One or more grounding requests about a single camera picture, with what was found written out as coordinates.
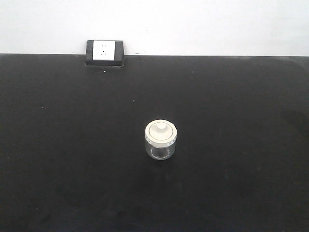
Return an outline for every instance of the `white wall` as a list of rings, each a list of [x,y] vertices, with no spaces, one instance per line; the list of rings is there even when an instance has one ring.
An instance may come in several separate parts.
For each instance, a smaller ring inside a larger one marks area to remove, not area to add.
[[[0,0],[0,53],[309,56],[309,0]]]

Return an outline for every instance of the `clear glass jar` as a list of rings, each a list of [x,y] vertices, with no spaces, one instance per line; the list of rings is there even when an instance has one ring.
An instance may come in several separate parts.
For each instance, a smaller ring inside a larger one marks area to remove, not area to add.
[[[145,147],[148,155],[156,160],[166,160],[174,154],[176,127],[166,120],[150,122],[145,130]]]
[[[151,158],[156,160],[166,160],[174,154],[176,143],[164,148],[157,148],[146,141],[146,151]]]

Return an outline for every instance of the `black tabletop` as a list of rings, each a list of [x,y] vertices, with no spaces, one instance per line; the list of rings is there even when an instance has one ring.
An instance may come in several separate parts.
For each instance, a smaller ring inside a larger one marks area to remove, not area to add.
[[[1,232],[309,231],[309,58],[125,63],[0,55]]]

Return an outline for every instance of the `white lid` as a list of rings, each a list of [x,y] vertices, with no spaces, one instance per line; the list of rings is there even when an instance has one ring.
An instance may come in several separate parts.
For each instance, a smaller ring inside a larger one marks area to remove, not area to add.
[[[174,124],[166,120],[155,120],[146,126],[146,141],[154,147],[164,148],[171,146],[177,137]]]

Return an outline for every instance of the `wall socket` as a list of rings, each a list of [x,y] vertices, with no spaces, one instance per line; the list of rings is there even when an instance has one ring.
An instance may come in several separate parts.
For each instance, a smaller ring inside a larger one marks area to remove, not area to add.
[[[89,66],[122,67],[124,44],[121,40],[88,40],[85,62]]]
[[[115,60],[115,41],[114,40],[94,40],[92,59],[93,60]]]

